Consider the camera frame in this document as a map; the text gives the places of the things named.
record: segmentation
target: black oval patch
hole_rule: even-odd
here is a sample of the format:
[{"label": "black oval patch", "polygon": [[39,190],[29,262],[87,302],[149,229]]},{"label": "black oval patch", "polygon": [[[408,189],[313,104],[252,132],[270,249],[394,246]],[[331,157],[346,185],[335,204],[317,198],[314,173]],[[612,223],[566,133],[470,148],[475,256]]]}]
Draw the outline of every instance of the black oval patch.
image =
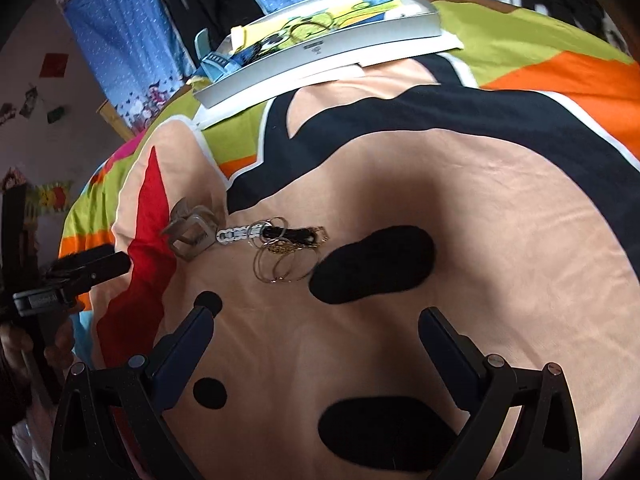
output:
[{"label": "black oval patch", "polygon": [[193,300],[193,306],[203,306],[210,311],[213,317],[216,317],[222,310],[222,300],[215,292],[203,290],[198,294],[197,298]]},{"label": "black oval patch", "polygon": [[329,304],[420,285],[433,270],[435,245],[416,226],[393,226],[329,254],[314,270],[309,291]]},{"label": "black oval patch", "polygon": [[193,398],[204,408],[219,410],[226,404],[225,385],[211,377],[198,379],[193,385]]},{"label": "black oval patch", "polygon": [[456,439],[426,404],[412,397],[364,397],[330,406],[318,434],[338,457],[375,469],[434,469]]}]

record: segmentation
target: bolt head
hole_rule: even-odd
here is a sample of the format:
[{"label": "bolt head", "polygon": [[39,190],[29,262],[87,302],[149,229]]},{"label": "bolt head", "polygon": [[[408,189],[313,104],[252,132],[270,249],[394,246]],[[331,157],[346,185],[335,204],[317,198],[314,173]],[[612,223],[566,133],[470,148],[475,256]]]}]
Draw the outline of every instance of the bolt head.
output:
[{"label": "bolt head", "polygon": [[129,358],[129,368],[140,368],[146,362],[146,358],[143,355],[134,355]]},{"label": "bolt head", "polygon": [[502,368],[504,366],[504,358],[498,354],[489,354],[486,360],[494,368]]},{"label": "bolt head", "polygon": [[560,375],[562,373],[562,368],[559,364],[556,363],[549,363],[546,366],[546,369],[549,370],[549,373],[551,373],[551,375]]},{"label": "bolt head", "polygon": [[69,370],[69,373],[71,373],[71,375],[80,375],[84,372],[85,368],[84,363],[75,363]]}]

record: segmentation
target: finger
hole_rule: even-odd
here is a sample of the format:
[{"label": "finger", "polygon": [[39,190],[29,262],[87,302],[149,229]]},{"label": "finger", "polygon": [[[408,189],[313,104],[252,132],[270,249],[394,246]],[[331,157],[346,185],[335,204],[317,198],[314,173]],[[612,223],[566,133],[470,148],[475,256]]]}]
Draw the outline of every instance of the finger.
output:
[{"label": "finger", "polygon": [[58,365],[58,361],[62,357],[60,349],[56,346],[47,346],[44,349],[44,358],[50,367],[55,368]]},{"label": "finger", "polygon": [[5,323],[0,326],[0,341],[5,350],[17,350],[30,352],[33,350],[33,341],[23,329],[18,326]]},{"label": "finger", "polygon": [[69,352],[64,357],[60,358],[58,361],[58,368],[61,370],[66,370],[74,363],[74,355]]},{"label": "finger", "polygon": [[69,314],[77,314],[78,312],[82,312],[84,310],[84,303],[80,300],[76,300],[76,304],[71,307],[67,312]]},{"label": "finger", "polygon": [[63,324],[58,327],[56,331],[56,337],[54,343],[58,348],[66,348],[68,342],[74,338],[74,324],[70,319],[67,319]]},{"label": "finger", "polygon": [[44,349],[44,357],[47,360],[47,363],[52,368],[62,368],[66,367],[66,364],[74,360],[74,355],[72,349],[76,344],[74,339],[69,340],[65,343],[63,348],[59,348],[57,346],[47,346]]},{"label": "finger", "polygon": [[33,341],[29,335],[17,326],[4,324],[0,326],[0,342],[9,368],[21,379],[26,380],[29,373],[22,352],[30,352],[33,349]]}]

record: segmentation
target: black clamp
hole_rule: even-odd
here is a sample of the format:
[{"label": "black clamp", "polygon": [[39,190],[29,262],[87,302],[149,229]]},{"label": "black clamp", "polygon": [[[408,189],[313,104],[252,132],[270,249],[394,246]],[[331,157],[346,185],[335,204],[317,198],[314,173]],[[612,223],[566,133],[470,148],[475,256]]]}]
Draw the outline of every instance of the black clamp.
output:
[{"label": "black clamp", "polygon": [[116,253],[112,245],[105,244],[60,258],[35,288],[16,292],[5,301],[0,322],[11,321],[20,326],[33,341],[27,366],[43,405],[57,404],[62,393],[62,374],[49,367],[44,349],[53,344],[56,330],[66,319],[67,311],[75,306],[80,294],[125,274],[130,266],[127,254]]},{"label": "black clamp", "polygon": [[[162,420],[162,412],[178,401],[209,344],[213,326],[210,311],[195,307],[148,358],[136,355],[121,368],[98,371],[75,364],[56,417],[51,480],[139,480],[114,410],[124,414],[142,463],[156,480],[202,480]],[[574,407],[559,365],[524,370],[512,368],[497,354],[485,357],[437,308],[420,314],[418,334],[456,406],[470,413],[430,480],[474,480],[511,406],[522,409],[493,479],[582,479]]]},{"label": "black clamp", "polygon": [[213,325],[211,312],[197,306],[148,357],[135,355],[123,367],[104,370],[74,364],[56,416],[50,480],[139,480],[116,420],[126,421],[140,462],[155,480],[204,480],[162,412],[178,401],[209,345]]},{"label": "black clamp", "polygon": [[420,341],[456,406],[470,413],[459,437],[430,480],[474,480],[512,406],[522,406],[494,480],[581,480],[582,459],[574,405],[562,368],[512,368],[486,357],[435,307],[418,322]]}]

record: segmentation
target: blanket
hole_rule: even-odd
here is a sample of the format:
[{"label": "blanket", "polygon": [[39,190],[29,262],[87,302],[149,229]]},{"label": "blanket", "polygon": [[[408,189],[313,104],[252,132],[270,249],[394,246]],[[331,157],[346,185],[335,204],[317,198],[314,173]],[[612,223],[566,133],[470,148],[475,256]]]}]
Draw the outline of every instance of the blanket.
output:
[{"label": "blanket", "polygon": [[[466,421],[417,337],[431,305],[485,354],[562,366],[583,478],[638,420],[640,68],[526,9],[435,5],[464,50],[288,92],[204,131],[187,94],[72,207],[61,254],[113,242],[133,261],[84,298],[78,351],[93,366],[149,352],[203,293],[220,304],[164,414],[205,478],[423,478]],[[321,263],[271,284],[247,242],[179,260],[159,233],[181,198],[226,227],[322,226]]]}]

